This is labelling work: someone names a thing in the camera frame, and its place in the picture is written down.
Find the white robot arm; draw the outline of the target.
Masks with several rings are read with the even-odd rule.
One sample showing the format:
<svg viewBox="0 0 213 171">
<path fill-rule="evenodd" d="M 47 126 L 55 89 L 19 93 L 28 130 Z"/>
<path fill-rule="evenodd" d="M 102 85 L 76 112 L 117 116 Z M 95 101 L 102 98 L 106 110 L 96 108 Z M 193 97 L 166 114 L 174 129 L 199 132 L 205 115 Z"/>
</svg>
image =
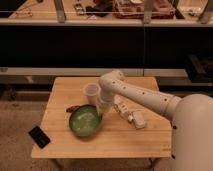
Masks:
<svg viewBox="0 0 213 171">
<path fill-rule="evenodd" d="M 97 98 L 98 113 L 107 113 L 116 95 L 168 119 L 172 125 L 171 170 L 213 170 L 213 98 L 192 94 L 184 98 L 124 82 L 120 70 L 102 75 Z"/>
</svg>

